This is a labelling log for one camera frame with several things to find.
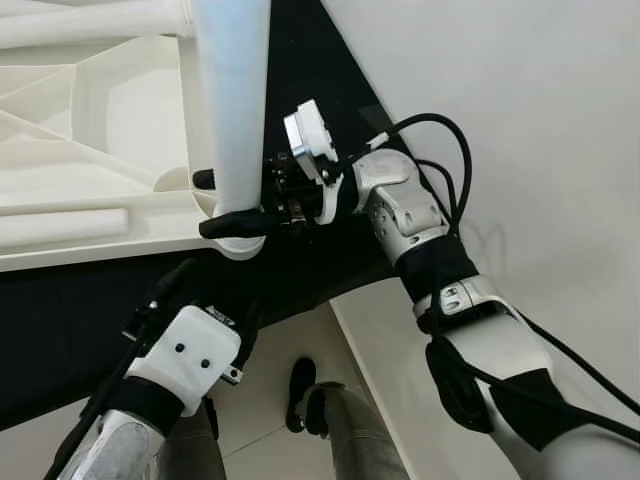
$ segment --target white foam tube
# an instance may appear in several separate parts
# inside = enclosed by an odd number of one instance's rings
[[[0,48],[192,32],[189,0],[129,0],[0,18]]]
[[[0,17],[55,12],[69,8],[72,7],[36,0],[0,0]]]
[[[271,0],[192,0],[216,178],[214,216],[257,208],[267,90]],[[223,239],[249,258],[264,239]]]
[[[0,248],[82,240],[129,231],[125,208],[0,217]]]

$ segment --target tiled floor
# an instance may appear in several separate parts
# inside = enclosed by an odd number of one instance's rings
[[[364,395],[337,321],[328,305],[263,329],[240,385],[220,383],[214,398],[220,447],[229,480],[329,480],[329,442],[284,427],[291,367],[316,361],[318,380],[334,380]],[[0,433],[2,478],[41,478],[84,402]]]

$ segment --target white tray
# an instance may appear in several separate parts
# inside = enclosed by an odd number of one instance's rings
[[[214,247],[198,234],[215,196],[191,187],[203,167],[187,154],[180,67],[162,36],[0,66],[0,271]]]

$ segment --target black shoe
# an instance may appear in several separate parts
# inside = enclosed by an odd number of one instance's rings
[[[304,392],[316,383],[316,364],[310,358],[299,358],[291,371],[289,381],[289,406],[287,407],[287,428],[293,433],[304,430],[304,422],[296,414],[296,406],[302,401]]]

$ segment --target white pipe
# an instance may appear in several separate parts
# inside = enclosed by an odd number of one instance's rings
[[[82,240],[129,231],[125,208],[0,217],[0,247]]]
[[[55,12],[72,7],[36,0],[0,0],[0,17],[29,15],[34,13]]]
[[[135,0],[0,18],[0,48],[102,37],[188,36],[190,14],[189,0]]]
[[[213,146],[214,216],[260,206],[271,0],[193,0],[207,120]],[[223,239],[249,258],[264,238]]]

